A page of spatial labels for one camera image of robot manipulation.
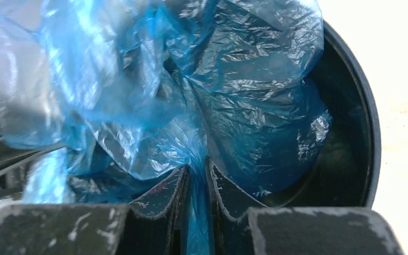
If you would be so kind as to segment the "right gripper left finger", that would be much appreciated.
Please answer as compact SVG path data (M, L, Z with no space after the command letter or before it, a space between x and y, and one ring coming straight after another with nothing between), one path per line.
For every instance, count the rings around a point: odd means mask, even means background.
M186 254L189 171L130 203L0 206L0 254Z

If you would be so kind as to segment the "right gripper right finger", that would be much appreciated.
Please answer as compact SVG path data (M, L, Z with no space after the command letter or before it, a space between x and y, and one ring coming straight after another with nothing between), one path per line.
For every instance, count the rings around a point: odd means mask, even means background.
M402 254L377 212L362 207L267 207L206 158L210 254Z

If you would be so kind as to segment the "dark grey trash bin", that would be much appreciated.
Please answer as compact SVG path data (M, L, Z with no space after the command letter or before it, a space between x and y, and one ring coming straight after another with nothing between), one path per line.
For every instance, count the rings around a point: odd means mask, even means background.
M324 37L324 53L309 77L333 117L331 130L309 171L261 198L267 206L371 208L375 200L381 164L375 99L358 60L328 23Z

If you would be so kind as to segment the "blue plastic trash bag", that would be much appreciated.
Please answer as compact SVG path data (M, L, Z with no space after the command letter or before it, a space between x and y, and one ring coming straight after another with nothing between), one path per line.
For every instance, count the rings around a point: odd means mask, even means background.
M261 198L316 161L317 1L0 1L0 131L27 203L133 200L188 166L189 254L209 251L205 157Z

